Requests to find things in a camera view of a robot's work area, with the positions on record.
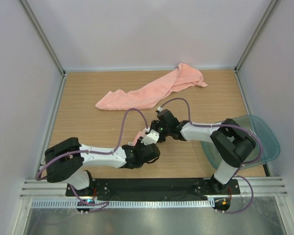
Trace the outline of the plain pink towel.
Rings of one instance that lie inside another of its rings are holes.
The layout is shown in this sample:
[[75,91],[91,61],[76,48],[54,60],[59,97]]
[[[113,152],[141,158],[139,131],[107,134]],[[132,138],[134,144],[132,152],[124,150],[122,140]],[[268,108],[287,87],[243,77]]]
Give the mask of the plain pink towel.
[[104,111],[124,111],[130,108],[146,110],[155,107],[159,101],[189,87],[207,87],[203,74],[184,63],[164,76],[146,84],[138,90],[124,92],[118,89],[109,91],[95,107]]

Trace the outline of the pink bunny towel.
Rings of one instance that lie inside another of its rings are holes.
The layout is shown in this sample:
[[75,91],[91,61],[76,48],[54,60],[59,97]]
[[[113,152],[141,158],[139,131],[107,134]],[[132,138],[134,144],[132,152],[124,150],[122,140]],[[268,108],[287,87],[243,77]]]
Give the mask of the pink bunny towel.
[[135,146],[137,141],[139,140],[140,137],[144,138],[146,136],[145,131],[140,131],[138,134],[135,136],[134,140],[132,142],[128,142],[128,145],[130,146]]

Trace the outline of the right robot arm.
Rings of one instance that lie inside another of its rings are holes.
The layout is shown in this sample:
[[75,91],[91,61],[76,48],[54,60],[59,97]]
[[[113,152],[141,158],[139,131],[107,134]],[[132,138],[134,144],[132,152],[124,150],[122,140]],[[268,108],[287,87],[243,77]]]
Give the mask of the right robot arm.
[[210,179],[210,188],[217,194],[228,189],[229,181],[256,147],[251,133],[230,118],[215,124],[199,124],[179,121],[171,111],[164,109],[157,112],[157,120],[151,122],[150,128],[159,133],[159,142],[172,137],[179,141],[213,144],[221,156],[221,163]]

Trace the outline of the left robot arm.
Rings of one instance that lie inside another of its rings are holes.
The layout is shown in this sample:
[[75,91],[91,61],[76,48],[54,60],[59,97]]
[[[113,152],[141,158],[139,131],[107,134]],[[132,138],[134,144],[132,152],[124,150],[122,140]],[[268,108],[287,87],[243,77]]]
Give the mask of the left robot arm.
[[134,146],[123,145],[117,149],[99,148],[79,143],[78,138],[69,138],[45,151],[46,171],[49,183],[64,182],[82,195],[88,196],[94,190],[90,172],[85,166],[109,166],[135,169],[155,162],[160,157],[156,142],[145,144],[138,141]]

